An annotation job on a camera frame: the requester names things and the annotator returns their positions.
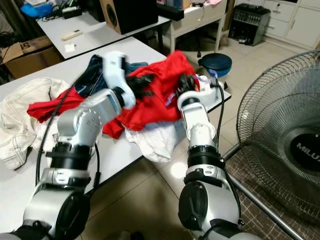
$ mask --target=pile of clothes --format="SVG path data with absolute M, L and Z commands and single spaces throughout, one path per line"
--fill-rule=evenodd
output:
M 128 85 L 135 88 L 136 105 L 130 110 L 123 109 L 117 118 L 103 127 L 102 132 L 118 139 L 125 131 L 127 139 L 137 143 L 145 157 L 155 162 L 167 162 L 181 134 L 177 132 L 181 123 L 176 121 L 181 114 L 174 93 L 181 74 L 195 76 L 193 67 L 182 52 L 176 51 L 166 60 L 150 65 L 146 62 L 127 64 L 126 74 Z M 9 169 L 14 170 L 24 164 L 28 147 L 39 149 L 46 121 L 68 87 L 63 80 L 35 79 L 3 100 L 0 107 L 0 160 Z M 102 58 L 94 55 L 58 115 L 107 87 L 102 73 Z M 57 136 L 54 122 L 45 151 L 52 150 Z

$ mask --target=brown mat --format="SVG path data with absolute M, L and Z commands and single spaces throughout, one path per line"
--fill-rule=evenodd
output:
M 320 226 L 306 222 L 289 212 L 259 185 L 258 178 L 250 168 L 241 150 L 227 161 L 226 169 L 230 175 L 234 176 L 246 186 L 257 198 L 271 208 L 305 240 L 320 239 Z M 242 192 L 238 191 L 238 195 L 241 202 L 242 219 L 245 223 L 243 231 L 255 234 L 264 240 L 291 239 Z

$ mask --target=electric fan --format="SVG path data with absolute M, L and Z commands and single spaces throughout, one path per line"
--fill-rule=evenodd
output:
M 320 49 L 267 69 L 241 100 L 236 130 L 259 184 L 320 223 Z

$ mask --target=white table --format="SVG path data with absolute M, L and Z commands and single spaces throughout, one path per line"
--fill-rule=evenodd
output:
M 83 12 L 80 16 L 68 19 L 60 17 L 49 21 L 42 21 L 41 19 L 37 21 L 38 25 L 65 59 L 125 39 L 147 29 L 158 27 L 161 30 L 161 26 L 168 22 L 170 22 L 170 19 L 159 16 L 157 23 L 121 35 L 109 27 L 105 21 L 98 22 L 95 20 L 88 12 Z M 83 34 L 67 41 L 61 39 L 62 35 L 75 30 L 81 30 Z M 75 51 L 65 51 L 65 45 L 69 43 L 75 44 Z
M 151 64 L 166 58 L 135 38 L 129 37 L 1 85 L 0 101 L 17 87 L 36 78 L 62 79 L 71 84 L 87 67 L 93 54 L 103 55 L 113 50 L 125 53 L 130 63 L 148 62 Z M 231 97 L 227 92 L 224 94 L 226 100 Z M 210 109 L 217 107 L 220 103 L 221 100 L 217 99 L 212 102 Z M 100 183 L 105 182 L 142 156 L 139 147 L 135 143 L 129 143 L 124 134 L 118 140 L 104 134 L 98 141 L 98 148 L 100 153 Z M 36 160 L 37 152 L 33 150 L 28 156 L 26 164 L 16 171 L 6 169 L 5 165 L 0 162 L 0 233 L 11 231 L 22 223 L 24 210 L 35 187 Z M 41 163 L 41 169 L 47 167 L 47 161 L 44 157 Z M 88 167 L 91 179 L 94 179 L 96 166 L 95 155 Z M 87 186 L 86 192 L 91 190 L 92 187 L 93 181 Z
M 216 34 L 215 48 L 217 52 L 221 38 L 222 27 L 225 23 L 227 0 L 222 0 L 217 5 L 206 5 L 204 7 L 191 6 L 184 10 L 184 18 L 179 21 L 171 21 L 170 26 L 163 27 L 163 35 L 170 39 L 170 52 L 175 51 L 176 38 L 201 28 L 207 24 L 219 21 Z

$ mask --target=fan stand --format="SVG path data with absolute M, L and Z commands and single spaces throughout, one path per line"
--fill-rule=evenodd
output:
M 227 151 L 221 158 L 227 162 L 231 157 L 233 157 L 239 150 L 241 146 L 239 143 L 234 145 L 229 151 Z M 297 233 L 292 227 L 290 227 L 285 221 L 283 221 L 274 211 L 272 211 L 268 206 L 266 206 L 262 201 L 260 201 L 251 191 L 249 191 L 241 182 L 235 179 L 232 175 L 229 175 L 234 186 L 244 193 L 255 205 L 257 205 L 266 215 L 268 215 L 287 235 L 289 235 L 294 240 L 305 240 Z

